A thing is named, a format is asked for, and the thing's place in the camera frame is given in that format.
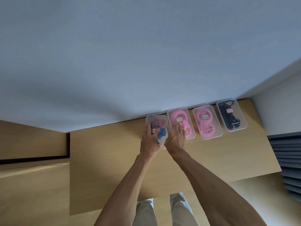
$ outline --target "floor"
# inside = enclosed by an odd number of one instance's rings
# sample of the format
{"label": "floor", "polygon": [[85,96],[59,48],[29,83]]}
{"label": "floor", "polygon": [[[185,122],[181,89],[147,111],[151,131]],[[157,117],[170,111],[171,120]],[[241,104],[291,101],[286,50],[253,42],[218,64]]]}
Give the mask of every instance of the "floor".
{"label": "floor", "polygon": [[[0,225],[93,226],[100,210],[69,216],[69,164],[0,171]],[[231,182],[268,226],[297,226],[301,202],[291,199],[278,173]],[[201,226],[209,222],[193,192],[183,192]],[[159,226],[172,225],[169,196],[154,199]]]}

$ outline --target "trousers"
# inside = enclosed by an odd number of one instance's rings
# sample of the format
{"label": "trousers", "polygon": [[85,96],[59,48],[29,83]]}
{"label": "trousers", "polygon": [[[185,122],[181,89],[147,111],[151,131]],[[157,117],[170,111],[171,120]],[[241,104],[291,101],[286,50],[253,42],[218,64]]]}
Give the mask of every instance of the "trousers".
{"label": "trousers", "polygon": [[[183,193],[170,195],[172,226],[199,226]],[[153,199],[139,201],[133,226],[157,226]]]}

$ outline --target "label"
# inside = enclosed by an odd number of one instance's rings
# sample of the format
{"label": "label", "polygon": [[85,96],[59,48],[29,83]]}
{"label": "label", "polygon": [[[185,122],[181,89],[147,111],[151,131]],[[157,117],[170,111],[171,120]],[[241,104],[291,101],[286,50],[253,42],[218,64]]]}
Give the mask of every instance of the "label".
{"label": "label", "polygon": [[180,121],[183,121],[184,119],[183,119],[183,117],[178,117],[178,118],[176,118],[176,120],[177,120],[177,122],[180,122]]}
{"label": "label", "polygon": [[228,108],[226,109],[227,113],[233,113],[233,109],[232,108]]}
{"label": "label", "polygon": [[203,119],[203,120],[209,119],[209,115],[202,115],[202,119]]}

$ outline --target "forearm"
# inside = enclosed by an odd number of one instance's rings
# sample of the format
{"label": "forearm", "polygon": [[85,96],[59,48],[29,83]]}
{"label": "forearm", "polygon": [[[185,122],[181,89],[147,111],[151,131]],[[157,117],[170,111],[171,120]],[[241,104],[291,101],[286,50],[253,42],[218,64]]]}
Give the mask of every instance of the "forearm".
{"label": "forearm", "polygon": [[189,179],[211,226],[266,225],[244,198],[186,151],[177,149],[171,156]]}
{"label": "forearm", "polygon": [[137,156],[133,166],[121,180],[101,211],[95,226],[131,226],[136,213],[137,198],[150,160]]}

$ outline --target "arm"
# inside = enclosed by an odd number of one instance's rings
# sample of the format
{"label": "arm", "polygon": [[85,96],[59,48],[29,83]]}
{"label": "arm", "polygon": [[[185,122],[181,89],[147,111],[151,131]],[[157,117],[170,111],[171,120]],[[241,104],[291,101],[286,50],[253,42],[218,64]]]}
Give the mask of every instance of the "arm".
{"label": "arm", "polygon": [[109,198],[94,226],[131,226],[133,224],[143,178],[152,159],[160,150],[160,144],[157,144],[159,132],[160,130],[157,129],[151,135],[150,123],[145,127],[140,154]]}
{"label": "arm", "polygon": [[168,129],[167,151],[180,166],[211,226],[256,225],[266,226],[256,210],[226,182],[211,173],[185,151],[185,131],[175,124]]}

